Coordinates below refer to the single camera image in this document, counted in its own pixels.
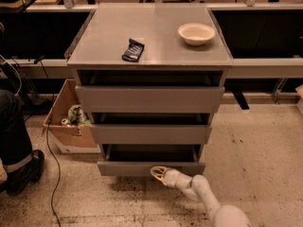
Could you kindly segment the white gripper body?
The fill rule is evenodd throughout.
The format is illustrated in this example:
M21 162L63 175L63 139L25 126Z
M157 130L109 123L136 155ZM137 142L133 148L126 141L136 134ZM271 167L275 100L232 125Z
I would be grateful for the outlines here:
M169 169L163 178L163 184L170 188L179 188L183 180L182 173L176 169Z

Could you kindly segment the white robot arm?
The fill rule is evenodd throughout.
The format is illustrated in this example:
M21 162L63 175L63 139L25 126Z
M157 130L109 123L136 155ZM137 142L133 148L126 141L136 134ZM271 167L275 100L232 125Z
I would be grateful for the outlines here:
M163 185L178 189L190 200L202 202L211 227L252 227L240 208L218 202L203 175L191 177L167 166L153 166L151 175Z

